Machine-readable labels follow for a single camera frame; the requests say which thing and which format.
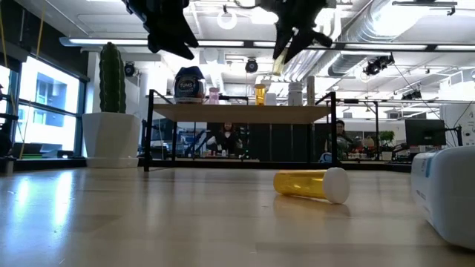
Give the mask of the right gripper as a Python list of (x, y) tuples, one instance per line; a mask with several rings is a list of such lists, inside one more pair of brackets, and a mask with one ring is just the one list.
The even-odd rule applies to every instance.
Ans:
[[(278, 17), (275, 24), (276, 40), (273, 50), (273, 59), (277, 59), (292, 38), (293, 28), (307, 29), (316, 26), (315, 19), (327, 7), (327, 0), (259, 0), (258, 6)], [(299, 30), (290, 42), (284, 63), (289, 62), (315, 42), (323, 47), (331, 47), (333, 44), (333, 40), (323, 33), (312, 29)]]

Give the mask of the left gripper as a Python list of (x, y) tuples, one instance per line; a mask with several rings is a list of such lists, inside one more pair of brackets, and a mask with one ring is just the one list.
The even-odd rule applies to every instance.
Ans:
[(124, 0), (124, 5), (143, 24), (170, 23), (170, 32), (158, 27), (147, 29), (148, 49), (152, 53), (164, 50), (185, 59), (194, 58), (189, 47), (197, 47), (198, 41), (183, 16), (189, 0)]

